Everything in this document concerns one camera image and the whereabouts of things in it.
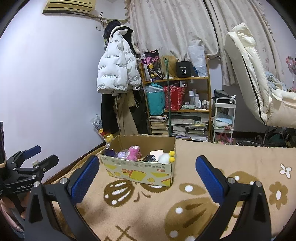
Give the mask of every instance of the bedsheet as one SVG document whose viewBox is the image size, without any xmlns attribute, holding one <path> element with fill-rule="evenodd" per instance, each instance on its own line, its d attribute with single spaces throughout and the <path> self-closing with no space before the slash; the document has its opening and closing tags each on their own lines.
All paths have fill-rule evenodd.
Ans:
<svg viewBox="0 0 296 241">
<path fill-rule="evenodd" d="M 219 145 L 177 139 L 171 187 L 111 177 L 101 163 L 77 208 L 102 241 L 193 241 L 218 208 L 195 170 L 199 155 L 205 155 L 225 176 L 232 176 L 240 183 L 252 184 L 260 180 L 269 204 L 272 236 L 279 234 L 296 208 L 293 170 L 296 148 Z M 241 206 L 242 202 L 238 203 L 222 237 L 230 234 Z M 54 207 L 63 231 L 70 234 L 56 203 Z"/>
</svg>

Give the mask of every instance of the curtain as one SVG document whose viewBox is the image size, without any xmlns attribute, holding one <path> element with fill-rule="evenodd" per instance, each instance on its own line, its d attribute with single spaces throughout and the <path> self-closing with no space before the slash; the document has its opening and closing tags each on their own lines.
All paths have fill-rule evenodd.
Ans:
<svg viewBox="0 0 296 241">
<path fill-rule="evenodd" d="M 125 0 L 127 17 L 141 53 L 158 49 L 160 56 L 187 56 L 190 45 L 219 54 L 214 26 L 203 0 Z"/>
<path fill-rule="evenodd" d="M 265 71 L 284 82 L 284 71 L 264 7 L 258 0 L 205 0 L 217 33 L 222 61 L 223 85 L 237 84 L 231 60 L 224 51 L 226 34 L 244 22 L 251 30 Z"/>
</svg>

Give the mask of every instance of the white bottle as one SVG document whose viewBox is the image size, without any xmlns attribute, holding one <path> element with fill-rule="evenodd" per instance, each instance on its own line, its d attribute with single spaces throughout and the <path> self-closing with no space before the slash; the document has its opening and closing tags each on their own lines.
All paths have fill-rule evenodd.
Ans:
<svg viewBox="0 0 296 241">
<path fill-rule="evenodd" d="M 190 105 L 195 105 L 195 99 L 193 96 L 193 91 L 189 91 L 189 103 Z"/>
<path fill-rule="evenodd" d="M 198 107 L 198 101 L 200 100 L 200 97 L 198 94 L 195 94 L 195 106 Z"/>
</svg>

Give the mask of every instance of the red gift bag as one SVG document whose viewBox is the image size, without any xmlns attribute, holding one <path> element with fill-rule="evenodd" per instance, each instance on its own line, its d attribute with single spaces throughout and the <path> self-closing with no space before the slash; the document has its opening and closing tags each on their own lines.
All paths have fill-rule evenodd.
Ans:
<svg viewBox="0 0 296 241">
<path fill-rule="evenodd" d="M 170 110 L 179 110 L 183 105 L 183 97 L 186 87 L 176 87 L 170 85 Z M 168 87 L 164 87 L 165 92 L 165 108 L 168 110 Z"/>
</svg>

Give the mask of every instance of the black hat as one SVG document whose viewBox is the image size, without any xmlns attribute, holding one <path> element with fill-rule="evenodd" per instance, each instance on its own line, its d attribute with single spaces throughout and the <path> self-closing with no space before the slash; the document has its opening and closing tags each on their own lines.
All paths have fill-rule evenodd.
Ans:
<svg viewBox="0 0 296 241">
<path fill-rule="evenodd" d="M 110 34 L 112 32 L 112 30 L 117 27 L 117 26 L 120 26 L 120 22 L 118 20 L 112 20 L 111 22 L 109 22 L 107 24 L 107 27 L 105 28 L 104 30 L 104 35 L 107 39 L 107 41 L 109 41 L 109 38 L 110 38 Z"/>
</svg>

